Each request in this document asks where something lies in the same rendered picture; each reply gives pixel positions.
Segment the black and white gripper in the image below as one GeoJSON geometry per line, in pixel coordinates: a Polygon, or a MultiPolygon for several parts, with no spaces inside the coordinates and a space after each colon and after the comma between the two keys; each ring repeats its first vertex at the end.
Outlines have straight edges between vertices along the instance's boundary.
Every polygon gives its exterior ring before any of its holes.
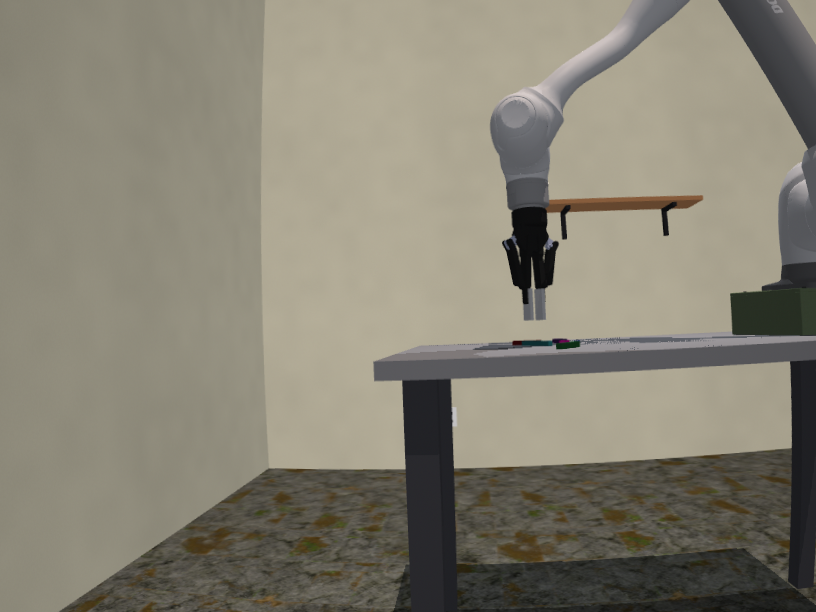
{"type": "Polygon", "coordinates": [[[559,243],[549,238],[545,208],[523,207],[513,210],[511,214],[512,237],[504,240],[502,245],[507,253],[513,285],[522,290],[524,321],[534,320],[531,257],[536,288],[535,316],[536,320],[546,320],[545,288],[553,284],[555,255],[559,243]],[[516,245],[519,247],[519,255],[516,245]]]}

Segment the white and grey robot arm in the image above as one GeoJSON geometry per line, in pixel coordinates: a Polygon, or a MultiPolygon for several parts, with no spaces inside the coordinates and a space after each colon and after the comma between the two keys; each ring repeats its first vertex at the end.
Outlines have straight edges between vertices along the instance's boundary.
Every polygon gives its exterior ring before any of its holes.
{"type": "MultiPolygon", "coordinates": [[[[564,122],[568,99],[689,1],[632,0],[607,36],[539,85],[518,91],[525,94],[510,94],[496,105],[490,132],[506,180],[508,209],[549,206],[550,145],[564,122]]],[[[779,194],[781,280],[762,291],[816,288],[816,44],[787,0],[718,1],[808,148],[802,162],[787,173],[779,194]]]]}

